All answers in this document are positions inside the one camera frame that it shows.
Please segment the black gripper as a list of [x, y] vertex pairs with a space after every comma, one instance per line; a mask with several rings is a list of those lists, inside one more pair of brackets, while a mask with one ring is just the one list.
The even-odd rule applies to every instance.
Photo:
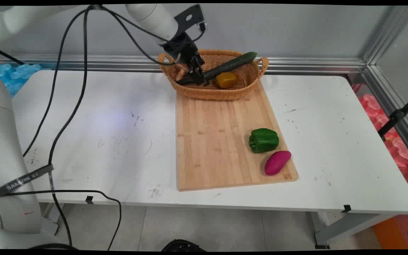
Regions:
[[205, 79], [202, 66], [205, 61], [202, 59], [196, 44], [191, 37], [182, 32], [171, 41], [163, 45], [163, 50], [172, 57], [176, 63], [188, 66], [188, 76], [196, 85], [200, 84], [200, 78]]

